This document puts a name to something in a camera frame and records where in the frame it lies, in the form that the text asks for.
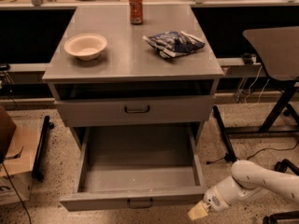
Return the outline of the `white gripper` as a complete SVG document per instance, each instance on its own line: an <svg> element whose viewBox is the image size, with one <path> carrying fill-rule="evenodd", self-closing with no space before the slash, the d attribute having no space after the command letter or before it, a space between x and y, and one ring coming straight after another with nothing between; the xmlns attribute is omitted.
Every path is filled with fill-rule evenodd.
<svg viewBox="0 0 299 224"><path fill-rule="evenodd" d="M196 204L189 212L188 217L190 220L206 217L209 211L223 211L230 207L222 197L219 189L216 186L209 188L205 195L204 200Z"/></svg>

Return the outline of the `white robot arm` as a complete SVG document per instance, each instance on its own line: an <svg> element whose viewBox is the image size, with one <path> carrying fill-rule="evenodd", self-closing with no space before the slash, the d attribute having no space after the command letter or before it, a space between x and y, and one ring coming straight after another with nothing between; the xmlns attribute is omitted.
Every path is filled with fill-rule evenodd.
<svg viewBox="0 0 299 224"><path fill-rule="evenodd" d="M299 176L265 169L252 162L239 160L232 164L231 174L210 187L202 201L188 213L190 220L221 212L233 202L259 198L272 191L299 203Z"/></svg>

